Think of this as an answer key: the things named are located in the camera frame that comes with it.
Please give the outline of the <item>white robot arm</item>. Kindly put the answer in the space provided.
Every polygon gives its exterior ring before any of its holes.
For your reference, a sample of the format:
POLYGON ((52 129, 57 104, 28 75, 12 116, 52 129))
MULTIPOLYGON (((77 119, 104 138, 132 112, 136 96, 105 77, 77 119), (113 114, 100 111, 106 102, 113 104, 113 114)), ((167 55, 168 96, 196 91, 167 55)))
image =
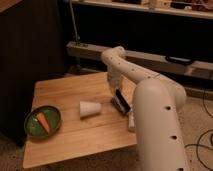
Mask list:
POLYGON ((136 84, 132 97, 135 132, 142 171, 190 171, 177 111, 185 88, 172 79, 126 60, 122 46, 101 53, 112 92, 125 76, 136 84))

